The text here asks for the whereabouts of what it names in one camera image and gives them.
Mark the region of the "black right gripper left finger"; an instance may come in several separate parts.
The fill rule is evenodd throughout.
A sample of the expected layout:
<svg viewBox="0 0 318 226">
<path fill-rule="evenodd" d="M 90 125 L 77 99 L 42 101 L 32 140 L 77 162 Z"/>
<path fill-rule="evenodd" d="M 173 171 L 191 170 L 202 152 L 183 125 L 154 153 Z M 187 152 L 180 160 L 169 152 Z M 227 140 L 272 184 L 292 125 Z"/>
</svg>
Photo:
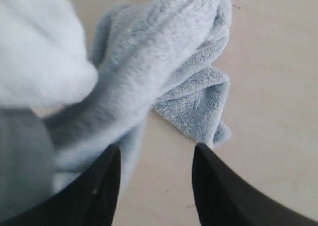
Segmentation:
<svg viewBox="0 0 318 226">
<path fill-rule="evenodd" d="M 110 226 L 121 178 L 121 153 L 109 146 L 74 182 L 2 226 Z"/>
</svg>

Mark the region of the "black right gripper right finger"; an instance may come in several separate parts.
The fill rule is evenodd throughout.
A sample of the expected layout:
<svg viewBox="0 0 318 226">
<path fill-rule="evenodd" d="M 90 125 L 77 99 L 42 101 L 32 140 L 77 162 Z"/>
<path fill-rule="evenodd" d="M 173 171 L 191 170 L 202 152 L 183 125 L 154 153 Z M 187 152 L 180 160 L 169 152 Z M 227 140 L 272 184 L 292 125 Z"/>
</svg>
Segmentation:
<svg viewBox="0 0 318 226">
<path fill-rule="evenodd" d="M 230 169 L 208 146 L 197 144 L 192 188 L 203 226 L 316 226 L 274 201 Z"/>
</svg>

